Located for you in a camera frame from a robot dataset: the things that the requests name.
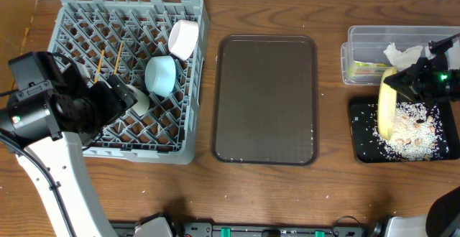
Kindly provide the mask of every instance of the brown tray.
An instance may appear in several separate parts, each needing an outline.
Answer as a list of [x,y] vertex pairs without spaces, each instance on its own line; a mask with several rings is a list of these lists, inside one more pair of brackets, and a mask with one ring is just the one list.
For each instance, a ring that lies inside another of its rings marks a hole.
[[312,164],[318,156],[315,42],[304,36],[229,36],[218,56],[215,158]]

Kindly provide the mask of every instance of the clear plastic container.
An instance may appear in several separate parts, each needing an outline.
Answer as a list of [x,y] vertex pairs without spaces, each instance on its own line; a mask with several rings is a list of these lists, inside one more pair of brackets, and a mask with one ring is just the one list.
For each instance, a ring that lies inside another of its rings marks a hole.
[[[409,47],[428,46],[460,32],[460,27],[442,26],[353,26],[348,42],[341,46],[342,78],[347,85],[380,85],[385,66],[391,66],[384,50],[391,42],[403,52]],[[356,62],[372,63],[369,66]]]

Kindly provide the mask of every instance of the green clip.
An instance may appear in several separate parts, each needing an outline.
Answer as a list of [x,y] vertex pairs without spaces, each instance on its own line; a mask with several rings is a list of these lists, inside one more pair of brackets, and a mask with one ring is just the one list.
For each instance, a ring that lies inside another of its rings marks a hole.
[[221,237],[231,237],[230,228],[222,228],[221,229]]

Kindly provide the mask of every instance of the cable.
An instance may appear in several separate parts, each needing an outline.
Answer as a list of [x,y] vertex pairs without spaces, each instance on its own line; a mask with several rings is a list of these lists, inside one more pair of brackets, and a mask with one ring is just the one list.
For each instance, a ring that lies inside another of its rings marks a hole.
[[103,132],[104,132],[104,130],[101,130],[101,135],[100,135],[100,137],[97,138],[97,139],[95,139],[95,140],[93,140],[87,147],[82,148],[81,150],[82,150],[82,151],[86,151],[86,150],[90,149],[90,148],[92,147],[92,146],[91,146],[92,144],[94,144],[94,143],[96,143],[97,141],[101,140],[102,136],[104,135]]
[[67,60],[67,62],[69,62],[71,65],[73,65],[73,66],[75,67],[75,69],[76,69],[78,72],[80,72],[80,70],[78,69],[77,64],[76,64],[73,60],[71,60],[69,57],[67,57],[66,55],[64,55],[64,54],[62,54],[62,53],[59,53],[59,52],[54,52],[54,53],[52,53],[52,56],[53,56],[53,57],[60,57],[60,58],[62,58],[62,59],[64,59],[64,60]]
[[18,91],[18,89],[8,90],[8,91],[6,91],[4,93],[0,93],[0,97],[10,96],[11,94],[16,93],[17,91]]
[[351,215],[344,215],[342,217],[340,217],[339,219],[337,219],[337,221],[332,225],[332,236],[333,237],[339,237],[339,232],[338,231],[334,231],[334,229],[337,227],[337,225],[339,224],[339,222],[343,219],[353,219],[355,220],[356,222],[358,222],[358,227],[361,228],[361,223],[358,221],[358,219],[354,218],[353,216]]
[[69,219],[69,215],[67,213],[67,210],[65,209],[63,199],[60,196],[59,189],[58,189],[59,186],[56,185],[54,179],[52,178],[51,174],[48,172],[47,168],[44,168],[32,155],[30,155],[28,152],[23,150],[23,148],[21,148],[18,145],[18,143],[16,143],[13,139],[9,138],[9,136],[6,136],[0,133],[0,141],[3,141],[8,147],[11,147],[17,154],[20,154],[26,157],[43,174],[45,179],[48,181],[48,184],[50,184],[50,190],[55,196],[57,206],[59,207],[60,213],[65,223],[65,227],[67,228],[67,231],[69,232],[69,236],[76,237],[75,231],[73,230],[73,227],[72,227],[72,223],[70,222],[70,219]]

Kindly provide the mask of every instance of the wooden chopstick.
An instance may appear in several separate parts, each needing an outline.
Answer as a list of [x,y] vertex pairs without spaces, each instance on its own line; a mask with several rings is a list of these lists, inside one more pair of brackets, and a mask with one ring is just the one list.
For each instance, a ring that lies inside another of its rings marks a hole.
[[101,73],[101,68],[102,68],[102,60],[104,58],[103,56],[105,53],[106,53],[106,50],[102,50],[101,59],[99,59],[98,72],[96,73],[96,79],[94,79],[94,83],[97,83],[99,80],[99,74]]
[[116,64],[115,64],[115,70],[114,70],[115,75],[118,73],[118,66],[120,64],[120,57],[121,57],[121,50],[122,49],[123,49],[123,42],[121,42],[120,49],[118,50],[118,55],[116,56]]

